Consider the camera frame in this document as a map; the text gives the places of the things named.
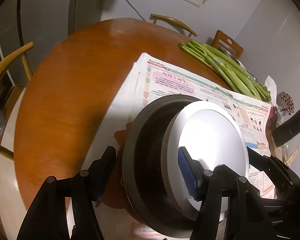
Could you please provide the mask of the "reddish brown plate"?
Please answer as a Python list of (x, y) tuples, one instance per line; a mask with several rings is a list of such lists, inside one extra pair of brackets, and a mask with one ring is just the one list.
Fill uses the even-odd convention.
[(119, 145), (119, 150), (117, 152), (116, 163), (108, 180), (106, 189), (100, 197), (100, 201), (106, 206), (113, 209), (125, 209), (127, 211), (132, 210), (132, 207), (128, 200), (123, 183), (122, 152), (131, 125), (132, 122), (128, 122), (126, 124), (126, 129), (116, 131), (114, 133), (114, 139)]

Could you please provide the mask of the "wooden clothespin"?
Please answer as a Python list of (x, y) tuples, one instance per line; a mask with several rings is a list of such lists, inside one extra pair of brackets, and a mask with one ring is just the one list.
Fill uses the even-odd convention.
[(298, 155), (299, 152), (300, 152), (300, 144), (298, 144), (295, 151), (292, 153), (292, 155), (286, 161), (287, 166), (291, 167), (291, 164), (293, 163), (294, 159), (296, 158), (296, 156)]

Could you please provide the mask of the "black thermos bottle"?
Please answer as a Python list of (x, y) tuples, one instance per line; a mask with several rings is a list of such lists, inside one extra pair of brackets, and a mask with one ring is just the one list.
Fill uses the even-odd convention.
[(274, 144), (277, 147), (284, 145), (300, 133), (300, 110), (291, 118), (275, 128), (272, 132)]

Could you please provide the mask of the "leopard print pouch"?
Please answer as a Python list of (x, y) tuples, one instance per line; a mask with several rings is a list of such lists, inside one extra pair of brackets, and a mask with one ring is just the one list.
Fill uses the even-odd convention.
[(279, 96), (281, 111), (285, 112), (288, 115), (294, 114), (294, 102), (292, 97), (286, 92), (281, 92)]

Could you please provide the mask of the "green celery bunch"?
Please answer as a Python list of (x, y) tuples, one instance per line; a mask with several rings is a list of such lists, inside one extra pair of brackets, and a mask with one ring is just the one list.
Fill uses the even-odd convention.
[(220, 50), (205, 43), (201, 44), (196, 40), (190, 40), (187, 43), (181, 42), (179, 47), (214, 69), (236, 93), (270, 103), (271, 96), (267, 87), (259, 84), (245, 69)]

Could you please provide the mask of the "printed newspaper sheet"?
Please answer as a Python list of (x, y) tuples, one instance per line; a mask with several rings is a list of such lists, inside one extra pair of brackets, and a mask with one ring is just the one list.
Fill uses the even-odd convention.
[[(188, 95), (212, 102), (226, 110), (238, 124), (246, 146), (258, 154), (270, 155), (266, 139), (266, 123), (270, 105), (260, 100), (222, 88), (192, 72), (156, 59), (146, 53), (140, 55), (120, 87), (102, 120), (84, 161), (88, 166), (108, 146), (119, 147), (114, 139), (116, 131), (154, 100), (169, 95)], [(249, 182), (263, 198), (275, 196), (274, 184), (262, 171), (249, 165)], [(107, 239), (162, 239), (166, 235), (138, 222), (133, 210), (113, 209), (101, 203), (96, 209), (101, 229)]]

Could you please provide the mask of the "red tissue pack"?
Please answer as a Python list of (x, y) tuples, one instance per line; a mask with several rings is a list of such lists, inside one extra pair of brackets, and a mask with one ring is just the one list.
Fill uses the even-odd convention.
[(275, 83), (275, 81), (270, 77), (267, 76), (264, 86), (267, 88), (267, 90), (270, 92), (270, 103), (271, 103), (271, 110), (269, 113), (269, 118), (273, 117), (274, 114), (274, 107), (277, 107), (277, 103), (276, 103), (276, 99), (277, 99), (277, 85)]

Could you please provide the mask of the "stainless steel mixing bowl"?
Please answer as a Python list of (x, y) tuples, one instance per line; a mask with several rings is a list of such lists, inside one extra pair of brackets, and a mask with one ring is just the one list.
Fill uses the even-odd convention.
[(245, 68), (245, 66), (243, 66), (243, 64), (237, 59), (235, 58), (228, 50), (226, 50), (224, 47), (218, 45), (218, 49), (225, 54), (227, 57), (229, 57), (230, 59), (232, 59), (235, 63), (237, 63), (242, 69), (244, 69), (246, 72), (248, 72), (248, 70)]

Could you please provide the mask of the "grey refrigerator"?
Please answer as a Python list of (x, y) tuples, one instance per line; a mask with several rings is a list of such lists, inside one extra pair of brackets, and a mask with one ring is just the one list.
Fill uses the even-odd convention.
[(101, 19), (104, 0), (0, 0), (0, 60), (32, 41), (35, 72), (59, 42)]

